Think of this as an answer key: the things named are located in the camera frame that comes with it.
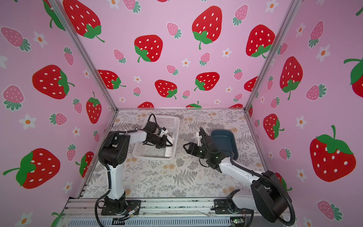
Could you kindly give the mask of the white plastic mesh basket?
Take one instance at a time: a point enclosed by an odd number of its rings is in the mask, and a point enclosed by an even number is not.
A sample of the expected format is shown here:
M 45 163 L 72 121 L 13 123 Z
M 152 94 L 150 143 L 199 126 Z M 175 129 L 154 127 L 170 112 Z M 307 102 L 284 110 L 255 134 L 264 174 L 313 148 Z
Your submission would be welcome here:
M 170 161 L 175 157 L 180 119 L 175 116 L 151 114 L 145 119 L 141 141 L 136 142 L 133 156 L 152 161 Z

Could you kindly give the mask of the dark teal plastic bin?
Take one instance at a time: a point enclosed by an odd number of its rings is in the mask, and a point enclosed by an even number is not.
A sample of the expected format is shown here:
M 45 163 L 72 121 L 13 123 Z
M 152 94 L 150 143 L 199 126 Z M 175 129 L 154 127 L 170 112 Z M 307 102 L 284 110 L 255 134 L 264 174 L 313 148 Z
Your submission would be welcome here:
M 229 150 L 233 153 L 233 159 L 239 158 L 238 149 L 234 134 L 229 130 L 214 130 L 211 137 L 216 144 L 218 150 Z

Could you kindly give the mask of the white paper napkin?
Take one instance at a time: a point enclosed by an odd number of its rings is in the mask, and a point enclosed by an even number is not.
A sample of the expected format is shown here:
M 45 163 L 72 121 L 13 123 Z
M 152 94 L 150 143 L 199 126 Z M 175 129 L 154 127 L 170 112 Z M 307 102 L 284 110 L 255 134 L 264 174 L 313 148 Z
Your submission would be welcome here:
M 171 158 L 173 154 L 173 145 L 174 145 L 174 136 L 167 135 L 166 136 L 166 148 L 165 148 L 165 157 Z

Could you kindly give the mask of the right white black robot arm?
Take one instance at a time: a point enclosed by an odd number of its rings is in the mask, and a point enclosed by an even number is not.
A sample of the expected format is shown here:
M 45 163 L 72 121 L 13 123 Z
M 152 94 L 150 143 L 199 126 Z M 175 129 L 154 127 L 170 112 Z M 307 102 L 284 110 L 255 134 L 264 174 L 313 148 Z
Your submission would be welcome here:
M 258 211 L 267 221 L 279 220 L 293 226 L 296 213 L 292 199 L 276 174 L 249 169 L 237 163 L 238 150 L 234 134 L 229 130 L 214 130 L 208 135 L 203 128 L 196 133 L 197 142 L 183 145 L 187 154 L 205 160 L 206 168 L 231 176 L 251 189 L 250 197 L 234 190 L 226 197 L 225 210 L 240 213 L 242 210 Z

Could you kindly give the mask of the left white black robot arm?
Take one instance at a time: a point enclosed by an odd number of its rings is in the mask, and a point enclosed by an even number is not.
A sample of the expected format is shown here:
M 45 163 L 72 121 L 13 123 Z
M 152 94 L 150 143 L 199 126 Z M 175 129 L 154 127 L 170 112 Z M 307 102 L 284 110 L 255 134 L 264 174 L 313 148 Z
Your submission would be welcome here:
M 153 113 L 142 129 L 110 132 L 98 152 L 99 162 L 106 168 L 108 189 L 104 195 L 97 199 L 96 209 L 101 209 L 104 212 L 110 211 L 117 215 L 136 212 L 135 209 L 130 210 L 126 202 L 126 192 L 122 181 L 123 163 L 127 159 L 129 145 L 134 143 L 141 143 L 156 149 L 165 149 L 169 156 L 173 153 L 175 137 L 169 135 L 166 128 L 159 126 Z

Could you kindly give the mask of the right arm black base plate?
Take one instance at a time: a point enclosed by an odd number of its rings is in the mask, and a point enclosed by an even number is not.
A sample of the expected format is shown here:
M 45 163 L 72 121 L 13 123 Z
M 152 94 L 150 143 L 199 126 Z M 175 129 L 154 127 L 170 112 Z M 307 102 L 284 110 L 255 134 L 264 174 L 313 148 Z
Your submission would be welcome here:
M 232 200 L 228 199 L 215 199 L 214 206 L 210 209 L 214 211 L 216 214 L 252 214 L 254 213 L 253 210 L 250 209 L 240 209 Z

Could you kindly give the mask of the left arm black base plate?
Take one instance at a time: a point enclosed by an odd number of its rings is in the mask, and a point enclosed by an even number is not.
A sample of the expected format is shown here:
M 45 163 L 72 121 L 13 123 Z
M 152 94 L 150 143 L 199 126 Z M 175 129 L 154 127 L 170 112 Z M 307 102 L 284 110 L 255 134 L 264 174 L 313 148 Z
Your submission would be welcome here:
M 127 216 L 138 215 L 141 207 L 141 200 L 126 200 L 118 205 L 105 204 L 102 208 L 102 216 Z

